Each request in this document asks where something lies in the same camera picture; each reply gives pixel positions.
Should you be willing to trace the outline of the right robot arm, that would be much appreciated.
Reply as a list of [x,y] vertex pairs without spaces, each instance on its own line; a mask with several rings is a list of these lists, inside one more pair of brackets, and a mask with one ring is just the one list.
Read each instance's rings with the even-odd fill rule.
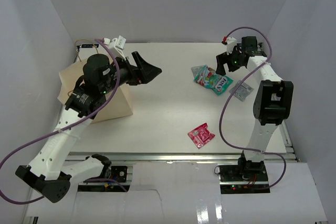
[[264,52],[258,50],[257,38],[247,36],[239,44],[233,37],[225,37],[226,52],[217,55],[217,73],[234,72],[241,67],[249,71],[259,88],[256,93],[253,115],[254,128],[236,165],[224,165],[215,169],[222,181],[254,181],[268,179],[265,168],[266,149],[274,131],[290,114],[293,83],[280,78],[268,62]]

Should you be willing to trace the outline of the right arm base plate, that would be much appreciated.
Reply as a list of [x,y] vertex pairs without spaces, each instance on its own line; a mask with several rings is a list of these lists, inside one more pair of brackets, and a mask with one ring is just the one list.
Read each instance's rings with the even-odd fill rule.
[[219,178],[222,195],[270,193],[265,167],[261,171],[241,173],[238,165],[217,165],[214,174]]

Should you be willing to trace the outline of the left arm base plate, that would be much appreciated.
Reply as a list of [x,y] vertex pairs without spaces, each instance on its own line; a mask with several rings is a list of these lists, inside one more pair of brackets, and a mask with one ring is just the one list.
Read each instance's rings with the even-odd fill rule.
[[78,185],[78,192],[126,193],[129,191],[127,166],[112,166],[109,180],[87,182]]

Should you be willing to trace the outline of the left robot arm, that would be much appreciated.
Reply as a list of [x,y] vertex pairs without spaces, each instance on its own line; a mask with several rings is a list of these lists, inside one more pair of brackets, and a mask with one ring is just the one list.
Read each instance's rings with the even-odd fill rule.
[[162,73],[162,69],[146,62],[137,51],[132,53],[135,65],[128,59],[94,54],[84,64],[83,74],[65,103],[55,135],[48,137],[39,154],[28,164],[20,165],[15,174],[51,203],[61,201],[70,186],[86,180],[107,181],[111,178],[111,161],[93,154],[80,163],[65,166],[64,162],[82,132],[96,117],[96,111],[106,103],[119,86],[147,84]]

